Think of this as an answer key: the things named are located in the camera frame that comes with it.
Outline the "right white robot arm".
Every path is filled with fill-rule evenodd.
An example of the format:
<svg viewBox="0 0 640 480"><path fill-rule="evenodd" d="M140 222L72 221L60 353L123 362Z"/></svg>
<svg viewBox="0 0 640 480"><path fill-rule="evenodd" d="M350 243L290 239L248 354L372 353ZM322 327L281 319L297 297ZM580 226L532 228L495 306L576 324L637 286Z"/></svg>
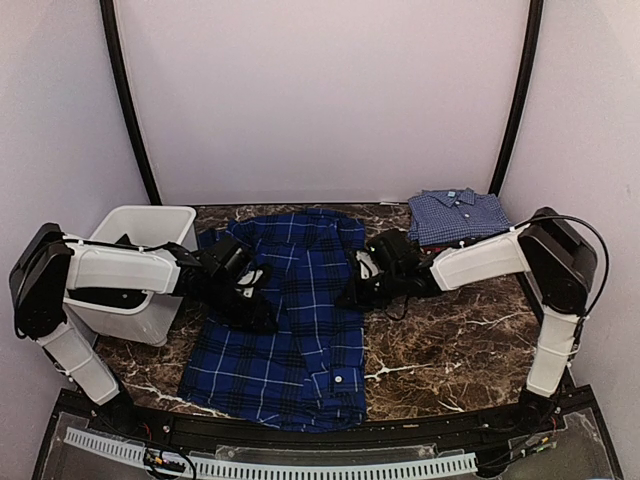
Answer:
<svg viewBox="0 0 640 480"><path fill-rule="evenodd" d="M528 220L480 240L421 254L398 229L384 231L350 255L353 273L336 304L363 312L402 297L432 298L463 286L528 274L539 294L542 325L525 384L530 394L510 413L521 434L549 416L552 397L577 353L584 324L603 293L593 286L598 262L610 259L575 230L586 221L545 207Z"/></svg>

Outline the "dark blue plaid shirt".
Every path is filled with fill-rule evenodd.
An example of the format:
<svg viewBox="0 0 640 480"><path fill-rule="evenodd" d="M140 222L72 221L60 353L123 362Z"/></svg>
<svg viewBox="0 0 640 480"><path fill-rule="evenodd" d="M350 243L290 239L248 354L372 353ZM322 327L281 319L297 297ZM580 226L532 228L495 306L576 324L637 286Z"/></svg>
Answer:
<svg viewBox="0 0 640 480"><path fill-rule="evenodd" d="M232 220L199 237L203 247L232 238L271 267L262 294L273 334L233 330L210 312L178 388L191 403L282 431L344 430L366 418L364 316L337 307L363 248L364 224L307 209Z"/></svg>

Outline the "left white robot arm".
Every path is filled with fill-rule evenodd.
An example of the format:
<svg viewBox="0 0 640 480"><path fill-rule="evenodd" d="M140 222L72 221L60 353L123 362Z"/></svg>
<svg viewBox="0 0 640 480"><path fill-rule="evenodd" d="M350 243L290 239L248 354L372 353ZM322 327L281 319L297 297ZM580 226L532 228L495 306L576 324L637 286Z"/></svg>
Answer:
<svg viewBox="0 0 640 480"><path fill-rule="evenodd" d="M277 323L260 287L270 277L263 264L241 278L252 256L224 237L190 251L167 242L155 247L105 243L65 235L55 223L36 232L9 275L15 335L38 343L97 406L120 436L141 427L125 387L77 332L64 311L70 290L102 289L111 296L140 291L185 297L207 305L231 329L272 334Z"/></svg>

